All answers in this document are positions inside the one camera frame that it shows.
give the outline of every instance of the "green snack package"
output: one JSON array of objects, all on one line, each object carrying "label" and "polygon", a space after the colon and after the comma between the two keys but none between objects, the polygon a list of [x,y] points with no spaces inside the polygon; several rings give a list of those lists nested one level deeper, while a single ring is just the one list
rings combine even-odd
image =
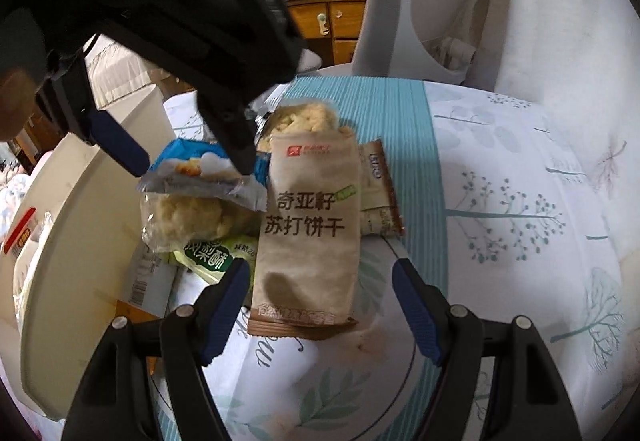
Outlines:
[{"label": "green snack package", "polygon": [[192,243],[184,249],[174,251],[178,262],[191,269],[209,284],[217,284],[233,259],[245,259],[251,270],[249,289],[254,287],[255,257],[258,239],[247,235],[236,235],[216,241]]}]

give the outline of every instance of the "tree pattern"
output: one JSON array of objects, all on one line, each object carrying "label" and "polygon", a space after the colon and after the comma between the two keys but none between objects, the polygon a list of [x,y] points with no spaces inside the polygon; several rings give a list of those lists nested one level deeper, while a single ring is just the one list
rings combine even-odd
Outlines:
[{"label": "tree pattern", "polygon": [[386,278],[381,273],[382,266],[378,259],[362,250],[360,252],[360,266],[358,267],[358,294],[360,311],[367,315],[373,309],[377,314],[383,315],[382,296],[387,284]]},{"label": "tree pattern", "polygon": [[614,396],[608,399],[606,402],[602,404],[600,410],[607,410],[611,405],[615,405],[616,410],[618,409],[618,398],[626,391],[635,390],[638,388],[638,384],[640,384],[640,377],[636,377],[631,381],[627,381],[622,384],[620,390],[616,392]]},{"label": "tree pattern", "polygon": [[581,171],[577,161],[551,159],[551,166],[545,168],[555,174],[563,185],[581,185],[587,180],[587,174]]},{"label": "tree pattern", "polygon": [[336,387],[331,383],[331,368],[325,370],[319,386],[309,389],[300,402],[300,422],[297,427],[328,431],[346,426],[347,418],[360,408],[356,401],[362,393],[362,384],[370,376],[371,373],[363,373],[354,377],[350,369]]},{"label": "tree pattern", "polygon": [[226,430],[232,435],[251,435],[258,441],[273,441],[270,434],[262,426],[270,418],[270,414],[263,414],[252,417],[249,421],[240,421],[237,409],[244,405],[244,402],[230,396],[214,396],[213,401],[218,410],[224,416]]},{"label": "tree pattern", "polygon": [[585,290],[583,324],[572,331],[552,336],[552,344],[577,335],[591,337],[591,366],[599,373],[609,368],[613,356],[620,350],[624,325],[621,312],[620,285],[603,269],[591,269],[591,286]]},{"label": "tree pattern", "polygon": [[[513,132],[504,126],[496,126],[494,114],[480,106],[470,110],[462,106],[454,106],[448,114],[436,114],[433,119],[448,121],[456,132],[468,130],[476,143],[484,147],[493,148],[498,142],[509,152],[520,152],[520,143]],[[442,127],[436,127],[435,131],[438,136],[438,148],[441,150],[455,148],[461,142],[452,132]]]},{"label": "tree pattern", "polygon": [[534,127],[533,130],[537,134],[543,135],[551,143],[554,143],[558,148],[560,148],[560,150],[571,150],[571,146],[567,143],[562,134],[551,124],[546,116],[542,117],[542,124]]},{"label": "tree pattern", "polygon": [[430,103],[434,101],[456,101],[462,100],[462,94],[459,90],[454,87],[450,87],[449,85],[438,85],[436,89],[431,90],[428,88],[427,90],[427,100]]},{"label": "tree pattern", "polygon": [[593,176],[593,184],[596,190],[607,190],[609,199],[613,195],[613,186],[618,177],[618,157],[625,151],[626,141],[622,145],[610,144],[609,150],[597,162]]},{"label": "tree pattern", "polygon": [[182,126],[178,126],[178,127],[174,127],[174,132],[175,135],[177,137],[183,138],[183,139],[196,139],[196,140],[202,140],[203,138],[203,128],[204,128],[204,121],[202,119],[202,116],[198,113],[193,114],[193,116],[191,116],[187,122],[185,122],[184,125]]},{"label": "tree pattern", "polygon": [[519,100],[518,98],[511,98],[510,96],[505,96],[504,94],[487,94],[486,99],[491,101],[491,103],[495,103],[496,105],[507,105],[513,108],[529,108],[533,105],[529,101]]},{"label": "tree pattern", "polygon": [[[563,235],[565,222],[556,205],[542,194],[531,198],[526,193],[514,191],[509,179],[499,188],[486,177],[475,172],[462,172],[465,195],[453,210],[446,210],[447,217],[455,218],[467,239],[472,252],[471,259],[484,264],[497,262],[500,254],[513,248],[516,261],[526,261],[531,253],[540,253],[554,235]],[[488,207],[497,202],[502,211],[491,212]],[[510,238],[498,237],[492,219],[507,219],[511,224]]]},{"label": "tree pattern", "polygon": [[489,405],[489,392],[491,391],[491,377],[487,371],[478,373],[478,384],[474,395],[473,411],[480,421],[486,417],[486,409]]}]

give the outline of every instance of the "brown snack package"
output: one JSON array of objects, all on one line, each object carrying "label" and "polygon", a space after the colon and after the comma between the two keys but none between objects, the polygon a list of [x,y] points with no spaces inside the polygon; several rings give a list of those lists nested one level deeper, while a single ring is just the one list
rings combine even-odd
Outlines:
[{"label": "brown snack package", "polygon": [[248,332],[329,338],[350,319],[360,257],[360,161],[354,135],[271,137]]},{"label": "brown snack package", "polygon": [[360,145],[360,226],[363,235],[402,235],[404,226],[398,211],[396,192],[382,140]]},{"label": "brown snack package", "polygon": [[297,105],[281,105],[267,120],[258,140],[257,150],[270,152],[270,137],[298,132],[327,132],[338,128],[335,111],[321,101]]}]

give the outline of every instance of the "white plastic box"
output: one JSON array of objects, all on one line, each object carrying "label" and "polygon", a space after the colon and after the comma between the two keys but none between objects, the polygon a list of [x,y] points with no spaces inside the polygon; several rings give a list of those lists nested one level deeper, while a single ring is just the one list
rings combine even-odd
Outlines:
[{"label": "white plastic box", "polygon": [[[108,111],[152,161],[175,137],[155,85],[114,102]],[[51,419],[66,416],[113,318],[140,242],[137,183],[107,154],[73,135],[56,147],[14,218],[17,223],[32,206],[54,218],[26,296],[22,338],[12,291],[14,259],[0,253],[0,357],[17,398]]]}]

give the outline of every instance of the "snack package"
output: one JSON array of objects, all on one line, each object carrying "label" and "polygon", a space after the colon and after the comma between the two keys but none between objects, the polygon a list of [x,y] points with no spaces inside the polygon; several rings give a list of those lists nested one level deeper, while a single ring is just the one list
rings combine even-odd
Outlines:
[{"label": "snack package", "polygon": [[138,189],[144,193],[225,199],[263,212],[268,169],[269,155],[260,153],[254,173],[241,176],[219,144],[175,139],[142,176]]},{"label": "snack package", "polygon": [[[140,242],[135,249],[116,301],[114,317],[126,316],[134,324],[164,317],[177,265],[168,255],[155,255]],[[148,358],[148,372],[153,375],[156,358]]]},{"label": "snack package", "polygon": [[249,292],[244,300],[246,307],[251,305],[257,253],[258,239],[247,235],[227,237],[205,243],[191,243],[184,249],[174,251],[176,261],[191,269],[209,284],[220,282],[234,259],[245,259],[251,270]]},{"label": "snack package", "polygon": [[398,211],[396,192],[382,140],[360,145],[360,188],[362,208],[360,228],[363,235],[402,235],[404,226]]},{"label": "snack package", "polygon": [[248,332],[322,340],[350,318],[360,256],[360,160],[354,135],[271,136]]},{"label": "snack package", "polygon": [[322,101],[294,100],[296,104],[283,102],[269,116],[260,139],[257,150],[270,152],[270,138],[277,134],[295,134],[298,132],[326,132],[337,130],[338,116],[334,109]]},{"label": "snack package", "polygon": [[140,211],[142,239],[155,253],[260,230],[258,212],[225,199],[145,193]]}]

